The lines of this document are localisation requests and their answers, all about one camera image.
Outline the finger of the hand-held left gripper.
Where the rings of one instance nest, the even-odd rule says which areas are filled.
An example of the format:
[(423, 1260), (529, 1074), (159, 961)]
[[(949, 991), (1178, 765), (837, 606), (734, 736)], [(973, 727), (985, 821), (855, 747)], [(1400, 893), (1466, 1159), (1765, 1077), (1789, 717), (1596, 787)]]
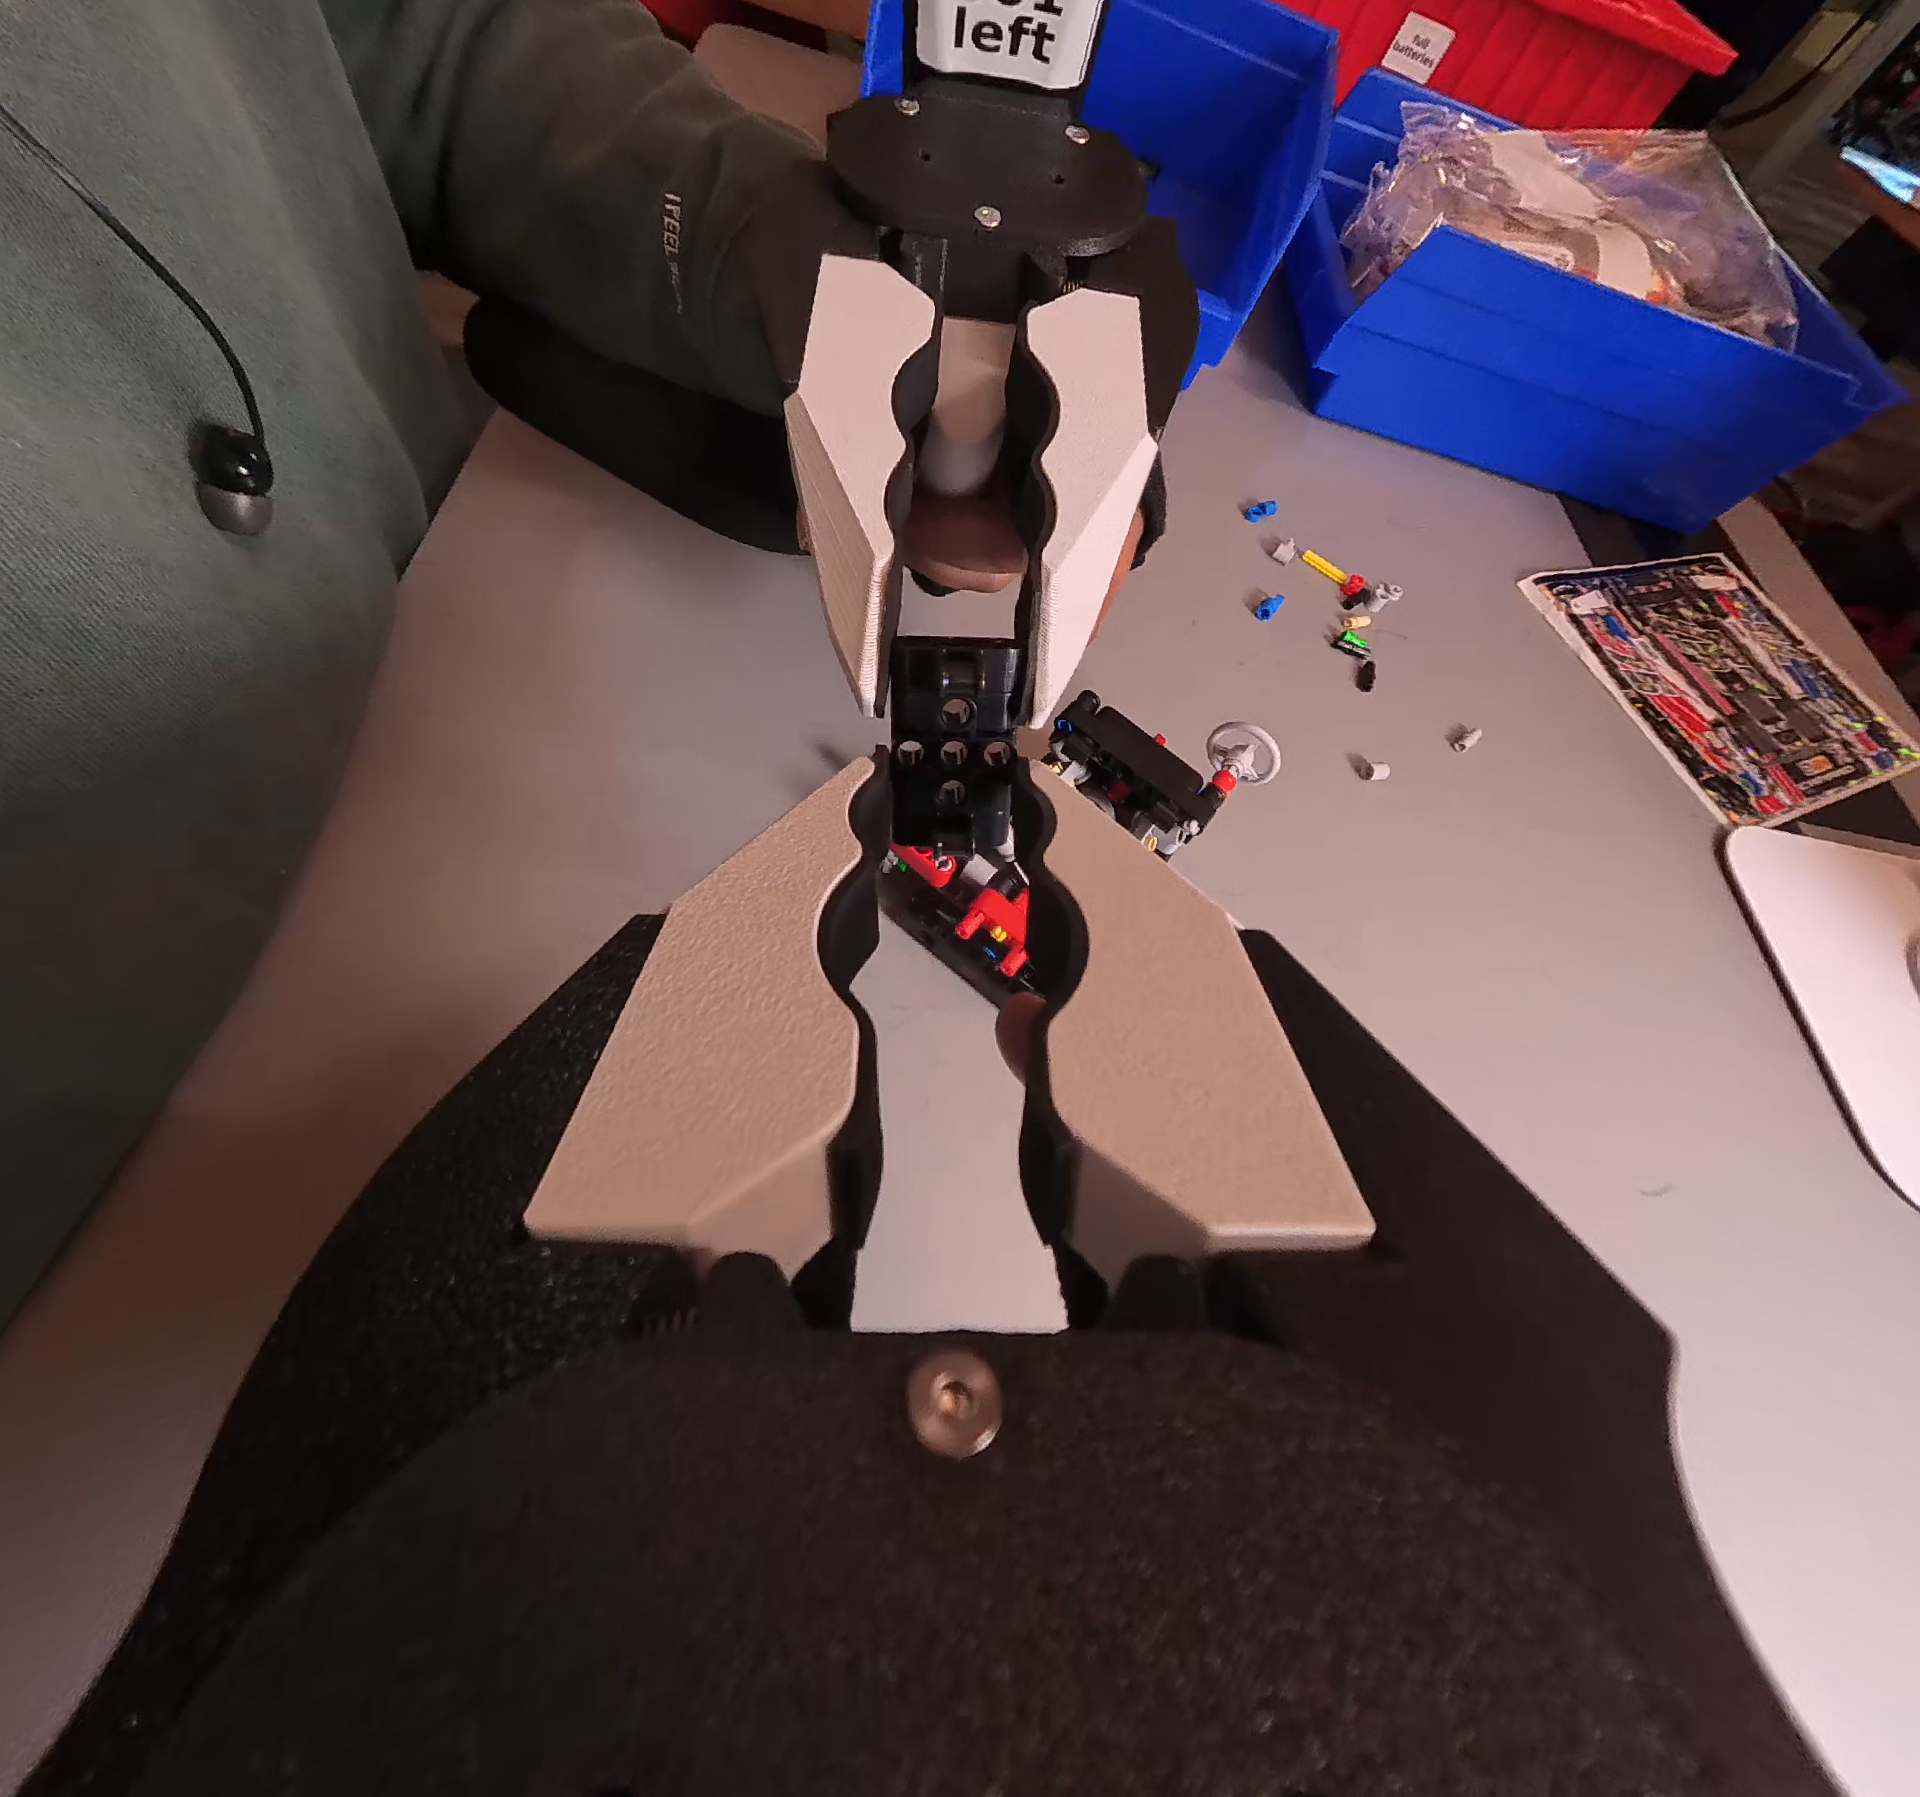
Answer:
[(903, 273), (828, 254), (783, 406), (828, 631), (867, 719), (886, 712), (901, 526), (913, 500), (914, 430), (938, 383), (938, 332), (935, 302)]
[(1142, 303), (1069, 294), (1031, 307), (1018, 338), (1025, 711), (1062, 703), (1120, 575), (1157, 440), (1148, 424)]

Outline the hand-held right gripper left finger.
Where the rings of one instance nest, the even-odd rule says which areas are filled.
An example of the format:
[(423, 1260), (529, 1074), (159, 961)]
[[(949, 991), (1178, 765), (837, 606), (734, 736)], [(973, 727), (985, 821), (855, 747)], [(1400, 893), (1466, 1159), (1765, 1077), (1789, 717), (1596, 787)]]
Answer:
[(794, 1280), (835, 1238), (832, 1149), (855, 1127), (863, 1016), (828, 969), (832, 900), (868, 865), (863, 754), (666, 913), (522, 1226), (662, 1246), (700, 1273)]

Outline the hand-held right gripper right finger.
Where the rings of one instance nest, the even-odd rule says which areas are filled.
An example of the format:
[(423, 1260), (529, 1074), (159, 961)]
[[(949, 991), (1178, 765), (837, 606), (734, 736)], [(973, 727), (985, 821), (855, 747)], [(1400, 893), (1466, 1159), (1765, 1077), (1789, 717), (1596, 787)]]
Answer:
[(1236, 920), (1065, 778), (1029, 778), (1052, 818), (1031, 870), (1069, 902), (1037, 1069), (1066, 1245), (1098, 1271), (1366, 1249), (1375, 1218)]

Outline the lego car model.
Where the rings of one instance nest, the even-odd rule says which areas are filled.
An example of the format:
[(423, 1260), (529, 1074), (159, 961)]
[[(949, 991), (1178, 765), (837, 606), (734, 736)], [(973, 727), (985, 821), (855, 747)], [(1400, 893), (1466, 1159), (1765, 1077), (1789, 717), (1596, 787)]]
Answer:
[[(1279, 779), (1279, 742), (1259, 725), (1210, 734), (1204, 770), (1168, 753), (1093, 692), (1066, 705), (1041, 767), (1159, 858), (1194, 843), (1240, 787)], [(1029, 965), (1029, 881), (1012, 852), (891, 849), (880, 873), (882, 909), (995, 1008), (1040, 994)]]

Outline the person's left forearm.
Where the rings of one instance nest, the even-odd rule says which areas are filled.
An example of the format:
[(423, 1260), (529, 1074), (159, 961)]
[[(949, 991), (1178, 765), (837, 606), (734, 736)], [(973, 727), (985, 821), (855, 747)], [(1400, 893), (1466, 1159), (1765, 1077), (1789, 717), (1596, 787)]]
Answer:
[(638, 0), (318, 0), (409, 245), (597, 355), (775, 413), (832, 201)]

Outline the cluster of small lego pieces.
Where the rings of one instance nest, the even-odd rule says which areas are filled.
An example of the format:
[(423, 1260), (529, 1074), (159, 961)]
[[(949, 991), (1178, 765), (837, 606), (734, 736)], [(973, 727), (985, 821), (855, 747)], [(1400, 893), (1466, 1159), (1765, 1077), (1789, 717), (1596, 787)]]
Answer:
[(1266, 582), (1243, 592), (1240, 608), (1268, 625), (1293, 610), (1303, 612), (1301, 631), (1347, 669), (1359, 697), (1381, 690), (1381, 619), (1400, 603), (1405, 589), (1393, 579), (1347, 569), (1323, 551), (1281, 530), (1281, 508), (1271, 496), (1234, 508), (1240, 526), (1261, 554)]

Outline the lego sticker sheet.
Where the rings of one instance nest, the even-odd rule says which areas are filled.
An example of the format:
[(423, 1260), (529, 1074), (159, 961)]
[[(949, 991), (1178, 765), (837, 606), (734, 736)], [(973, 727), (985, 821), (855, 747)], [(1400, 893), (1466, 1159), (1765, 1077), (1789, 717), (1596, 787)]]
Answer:
[(1916, 742), (1729, 554), (1518, 589), (1731, 830), (1794, 825), (1916, 774)]

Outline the person's left hand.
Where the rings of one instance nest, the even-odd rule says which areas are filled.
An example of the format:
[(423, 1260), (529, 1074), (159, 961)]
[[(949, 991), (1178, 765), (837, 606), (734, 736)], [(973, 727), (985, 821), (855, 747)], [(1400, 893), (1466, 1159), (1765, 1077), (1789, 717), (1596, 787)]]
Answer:
[(1029, 551), (1001, 489), (948, 495), (916, 485), (901, 527), (901, 562), (938, 590), (999, 595), (1020, 589)]

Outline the small blue bin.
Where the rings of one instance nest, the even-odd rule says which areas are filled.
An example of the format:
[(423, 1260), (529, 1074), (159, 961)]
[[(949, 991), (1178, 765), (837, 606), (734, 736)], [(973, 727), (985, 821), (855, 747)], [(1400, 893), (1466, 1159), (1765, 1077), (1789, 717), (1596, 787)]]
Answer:
[[(1200, 298), (1185, 383), (1216, 364), (1307, 210), (1333, 121), (1333, 34), (1266, 0), (1112, 0), (1084, 113), (1148, 165)], [(901, 87), (901, 0), (880, 0), (867, 94)]]

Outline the large blue bin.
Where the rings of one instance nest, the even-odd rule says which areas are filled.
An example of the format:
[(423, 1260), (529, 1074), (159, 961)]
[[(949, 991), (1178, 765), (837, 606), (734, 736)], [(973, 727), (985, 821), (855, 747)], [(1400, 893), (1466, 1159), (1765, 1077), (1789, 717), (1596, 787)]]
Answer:
[(1321, 418), (1694, 533), (1907, 399), (1797, 268), (1794, 352), (1448, 229), (1357, 298), (1338, 233), (1423, 91), (1375, 67), (1334, 106), (1283, 260)]

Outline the clear plastic parts bags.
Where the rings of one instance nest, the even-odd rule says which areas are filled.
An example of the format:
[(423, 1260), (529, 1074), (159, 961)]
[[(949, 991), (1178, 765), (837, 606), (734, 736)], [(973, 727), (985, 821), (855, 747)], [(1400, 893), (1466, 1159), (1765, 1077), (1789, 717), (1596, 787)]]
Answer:
[(1558, 274), (1796, 352), (1789, 261), (1695, 131), (1529, 131), (1406, 100), (1395, 161), (1340, 230), (1369, 296), (1443, 229)]

